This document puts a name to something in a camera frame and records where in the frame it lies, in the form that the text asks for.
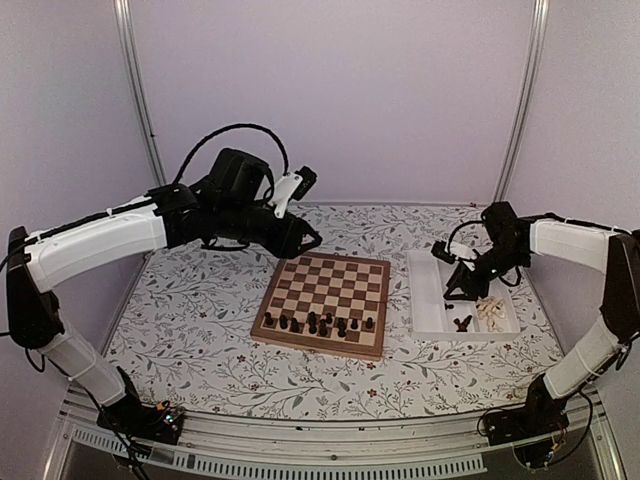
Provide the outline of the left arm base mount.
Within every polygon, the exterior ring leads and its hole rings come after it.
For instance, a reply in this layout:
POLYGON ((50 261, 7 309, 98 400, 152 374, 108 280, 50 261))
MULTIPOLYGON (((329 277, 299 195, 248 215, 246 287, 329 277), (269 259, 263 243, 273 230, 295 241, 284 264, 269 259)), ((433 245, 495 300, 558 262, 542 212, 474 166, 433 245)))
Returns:
POLYGON ((101 405, 97 424, 133 438, 176 445, 181 436, 185 411, 163 401, 155 406, 141 402, 136 394, 125 396, 110 406, 101 405))

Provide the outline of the wooden chessboard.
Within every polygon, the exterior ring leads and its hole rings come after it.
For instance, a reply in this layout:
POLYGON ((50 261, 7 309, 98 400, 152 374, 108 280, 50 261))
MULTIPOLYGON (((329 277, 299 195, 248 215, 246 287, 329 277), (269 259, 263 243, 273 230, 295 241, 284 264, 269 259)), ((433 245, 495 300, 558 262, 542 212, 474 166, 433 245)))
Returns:
POLYGON ((250 331, 256 342, 282 347, 350 357, 377 362, 382 358, 387 316, 391 264, 386 260, 307 252, 293 260, 278 262, 268 284, 250 331), (274 328, 264 328, 263 319, 270 312, 274 328), (327 325, 327 337, 308 333, 310 312, 321 321, 330 312, 333 324, 327 325), (289 328, 282 330, 279 318, 289 318, 289 328), (366 329, 372 317, 373 331, 366 329), (291 333, 291 320, 296 318, 299 333, 291 333), (338 337, 338 321, 344 318, 348 330, 338 337), (352 319, 359 329, 351 329, 352 319))

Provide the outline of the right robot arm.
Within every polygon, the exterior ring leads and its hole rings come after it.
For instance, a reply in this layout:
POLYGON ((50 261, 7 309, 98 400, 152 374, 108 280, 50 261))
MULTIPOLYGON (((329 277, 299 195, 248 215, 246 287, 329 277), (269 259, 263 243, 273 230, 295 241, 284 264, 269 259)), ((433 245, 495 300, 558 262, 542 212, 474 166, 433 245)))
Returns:
POLYGON ((558 313, 591 313, 591 326, 573 334, 566 355, 528 388, 517 427, 537 436, 552 424, 556 404, 566 401, 608 369, 620 369, 639 340, 639 234, 621 227, 561 217, 520 216, 510 203, 485 208, 469 226, 489 241, 479 251, 456 241, 438 241, 433 255, 452 265, 447 300, 475 301, 507 274, 533 270, 537 292, 558 313))

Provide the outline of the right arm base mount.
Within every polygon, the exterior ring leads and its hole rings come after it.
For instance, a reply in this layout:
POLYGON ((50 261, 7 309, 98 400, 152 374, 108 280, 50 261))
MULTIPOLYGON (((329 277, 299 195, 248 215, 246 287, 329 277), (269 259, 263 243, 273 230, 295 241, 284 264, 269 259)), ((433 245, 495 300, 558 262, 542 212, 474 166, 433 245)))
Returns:
POLYGON ((542 378, 537 378, 528 388, 523 406, 513 409, 491 409, 479 420, 480 433, 488 438, 491 446, 513 443, 546 435, 534 443, 516 447, 518 462, 529 469, 539 469, 551 464, 559 449, 559 441, 550 434, 562 433, 569 421, 565 413, 567 398, 553 398, 542 378))

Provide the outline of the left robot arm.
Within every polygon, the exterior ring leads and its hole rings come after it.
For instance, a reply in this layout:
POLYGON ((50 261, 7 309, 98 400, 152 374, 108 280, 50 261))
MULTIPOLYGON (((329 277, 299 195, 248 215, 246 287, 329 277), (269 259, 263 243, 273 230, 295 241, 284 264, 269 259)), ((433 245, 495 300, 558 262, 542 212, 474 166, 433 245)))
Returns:
POLYGON ((11 339, 39 352, 110 407, 111 419, 126 433, 141 433, 149 423, 146 408, 133 400, 116 367, 61 316, 55 288, 122 259, 196 240, 211 251, 257 244, 276 258, 294 259, 322 241, 287 210, 316 181, 307 166, 276 179, 265 161, 225 148, 192 185, 174 181, 48 231, 14 229, 1 264, 11 339), (219 245, 221 239, 226 245, 219 245))

